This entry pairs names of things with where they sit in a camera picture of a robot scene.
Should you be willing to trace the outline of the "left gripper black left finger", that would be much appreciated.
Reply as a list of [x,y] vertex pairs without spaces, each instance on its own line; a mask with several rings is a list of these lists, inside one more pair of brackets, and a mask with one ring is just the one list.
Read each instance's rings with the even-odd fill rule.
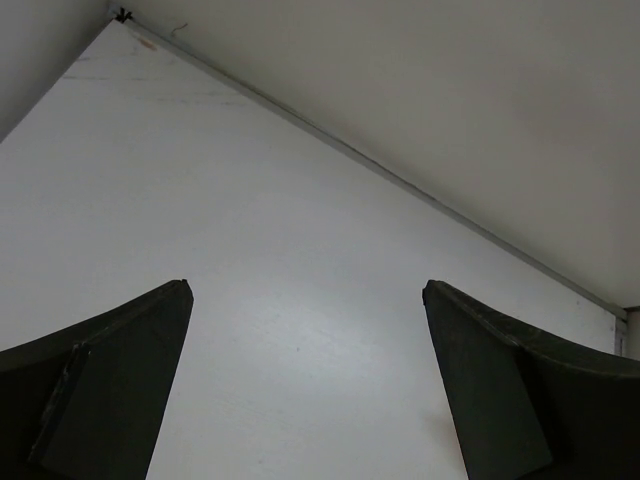
[[2,478],[146,478],[193,303],[172,280],[2,351]]

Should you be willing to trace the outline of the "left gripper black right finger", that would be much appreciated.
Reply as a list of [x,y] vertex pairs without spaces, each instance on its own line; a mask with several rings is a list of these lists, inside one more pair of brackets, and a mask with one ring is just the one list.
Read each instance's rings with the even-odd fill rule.
[[638,361],[565,340],[443,281],[429,281],[422,297],[469,478],[638,478]]

